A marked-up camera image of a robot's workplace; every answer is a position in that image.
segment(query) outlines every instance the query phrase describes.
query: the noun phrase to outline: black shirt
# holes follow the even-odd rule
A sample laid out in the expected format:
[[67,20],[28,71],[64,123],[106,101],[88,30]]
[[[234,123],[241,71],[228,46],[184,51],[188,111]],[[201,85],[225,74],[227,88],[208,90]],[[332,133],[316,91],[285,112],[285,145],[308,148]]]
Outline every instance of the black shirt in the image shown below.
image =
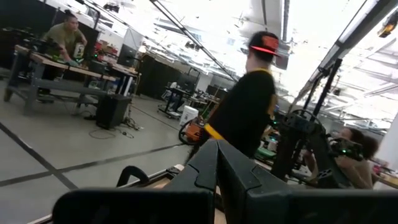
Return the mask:
[[272,75],[267,70],[249,72],[225,96],[205,129],[213,138],[225,139],[253,157],[276,103]]

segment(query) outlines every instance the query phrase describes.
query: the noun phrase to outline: speaker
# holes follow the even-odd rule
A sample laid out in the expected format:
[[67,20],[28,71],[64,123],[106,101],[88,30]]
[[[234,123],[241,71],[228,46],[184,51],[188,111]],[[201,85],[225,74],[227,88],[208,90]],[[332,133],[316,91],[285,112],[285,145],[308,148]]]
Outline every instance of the speaker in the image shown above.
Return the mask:
[[103,129],[111,129],[120,125],[131,97],[123,95],[107,95],[100,100],[96,112],[96,125]]

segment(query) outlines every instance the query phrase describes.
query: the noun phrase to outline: orange logo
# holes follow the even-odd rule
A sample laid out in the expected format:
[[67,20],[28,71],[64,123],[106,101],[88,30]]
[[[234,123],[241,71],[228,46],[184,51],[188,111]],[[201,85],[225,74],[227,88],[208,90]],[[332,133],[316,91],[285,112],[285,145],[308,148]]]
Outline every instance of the orange logo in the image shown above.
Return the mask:
[[273,37],[264,36],[262,37],[262,44],[271,49],[278,49],[279,41]]

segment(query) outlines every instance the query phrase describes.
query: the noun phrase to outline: baseball cap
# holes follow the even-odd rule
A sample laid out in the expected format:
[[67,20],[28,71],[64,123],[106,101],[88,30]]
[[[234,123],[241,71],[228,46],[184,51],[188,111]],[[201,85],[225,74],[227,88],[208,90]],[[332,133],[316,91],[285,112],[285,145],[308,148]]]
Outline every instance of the baseball cap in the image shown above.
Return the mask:
[[250,39],[249,48],[261,52],[270,53],[278,56],[276,53],[279,46],[279,39],[273,33],[267,31],[256,32]]

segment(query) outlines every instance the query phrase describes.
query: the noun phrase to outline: gray floor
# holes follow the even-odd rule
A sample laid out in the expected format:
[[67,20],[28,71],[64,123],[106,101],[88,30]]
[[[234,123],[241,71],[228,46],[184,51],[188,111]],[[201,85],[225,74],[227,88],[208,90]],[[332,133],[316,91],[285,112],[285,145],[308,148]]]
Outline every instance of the gray floor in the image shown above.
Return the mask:
[[[1,81],[1,98],[4,86]],[[113,187],[128,165],[152,174],[182,163],[188,147],[179,145],[178,121],[157,113],[158,104],[148,98],[134,99],[131,117],[143,128],[120,128],[134,136],[130,139],[119,131],[97,131],[93,121],[83,119],[86,113],[71,116],[72,104],[37,103],[35,113],[26,117],[17,96],[9,103],[0,100],[0,122],[44,161],[40,163],[0,131],[0,223],[27,223],[48,215],[54,201],[69,190],[59,175],[77,187]],[[112,134],[114,138],[96,139]]]

